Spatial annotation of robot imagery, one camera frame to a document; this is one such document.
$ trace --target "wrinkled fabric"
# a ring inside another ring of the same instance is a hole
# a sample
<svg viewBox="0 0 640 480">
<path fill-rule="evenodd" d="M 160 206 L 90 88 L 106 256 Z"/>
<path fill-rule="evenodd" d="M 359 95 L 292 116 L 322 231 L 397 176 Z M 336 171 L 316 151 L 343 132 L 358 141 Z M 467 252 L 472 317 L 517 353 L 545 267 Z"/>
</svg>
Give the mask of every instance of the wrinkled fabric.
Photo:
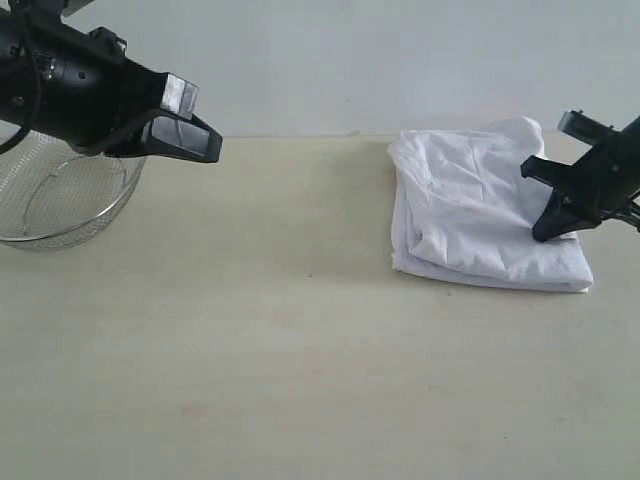
<svg viewBox="0 0 640 480">
<path fill-rule="evenodd" d="M 468 285 L 583 292 L 593 276 L 577 235 L 536 242 L 551 188 L 520 174 L 544 157 L 528 118 L 483 131 L 406 131 L 389 147 L 398 186 L 393 267 Z"/>
</svg>

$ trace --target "white fabric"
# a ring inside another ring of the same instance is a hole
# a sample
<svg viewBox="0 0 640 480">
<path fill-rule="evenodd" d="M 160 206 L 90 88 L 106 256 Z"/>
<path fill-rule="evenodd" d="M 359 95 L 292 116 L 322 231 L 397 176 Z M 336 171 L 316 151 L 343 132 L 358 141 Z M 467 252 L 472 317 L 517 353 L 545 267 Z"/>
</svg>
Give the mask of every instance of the white fabric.
<svg viewBox="0 0 640 480">
<path fill-rule="evenodd" d="M 389 153 L 398 171 L 396 270 L 500 288 L 581 292 L 593 284 L 575 234 L 545 244 L 532 237 L 551 194 L 520 175 L 530 155 L 544 157 L 535 121 L 407 131 Z"/>
</svg>

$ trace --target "white wall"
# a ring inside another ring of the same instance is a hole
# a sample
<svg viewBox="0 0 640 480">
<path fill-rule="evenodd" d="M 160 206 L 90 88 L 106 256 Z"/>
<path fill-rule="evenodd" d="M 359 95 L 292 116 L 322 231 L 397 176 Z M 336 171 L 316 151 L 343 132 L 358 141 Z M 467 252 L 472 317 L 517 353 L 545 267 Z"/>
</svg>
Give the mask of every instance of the white wall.
<svg viewBox="0 0 640 480">
<path fill-rule="evenodd" d="M 129 54 L 201 86 L 225 134 L 388 133 L 566 108 L 640 114 L 637 0 L 96 0 Z"/>
</svg>

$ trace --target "folded white towel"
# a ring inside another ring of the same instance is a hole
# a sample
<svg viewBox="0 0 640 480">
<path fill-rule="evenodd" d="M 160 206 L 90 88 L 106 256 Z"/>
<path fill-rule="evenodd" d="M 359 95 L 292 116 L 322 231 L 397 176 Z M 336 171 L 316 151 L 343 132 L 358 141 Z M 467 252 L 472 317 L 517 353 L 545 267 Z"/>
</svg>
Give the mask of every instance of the folded white towel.
<svg viewBox="0 0 640 480">
<path fill-rule="evenodd" d="M 523 179 L 544 157 L 527 118 L 484 131 L 407 131 L 389 148 L 398 171 L 393 267 L 469 285 L 582 292 L 593 276 L 575 234 L 538 243 L 531 228 L 551 189 Z"/>
</svg>

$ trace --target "robotic arm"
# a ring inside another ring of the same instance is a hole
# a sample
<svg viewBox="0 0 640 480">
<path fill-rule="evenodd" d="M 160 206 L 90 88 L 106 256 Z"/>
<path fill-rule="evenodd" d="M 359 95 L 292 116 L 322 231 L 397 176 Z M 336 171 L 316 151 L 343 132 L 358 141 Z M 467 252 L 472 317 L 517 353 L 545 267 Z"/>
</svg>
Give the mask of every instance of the robotic arm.
<svg viewBox="0 0 640 480">
<path fill-rule="evenodd" d="M 0 119 L 64 140 L 84 155 L 159 155 L 216 163 L 222 137 L 194 115 L 198 87 L 126 57 L 106 28 L 62 23 L 93 0 L 9 0 L 0 8 Z"/>
</svg>

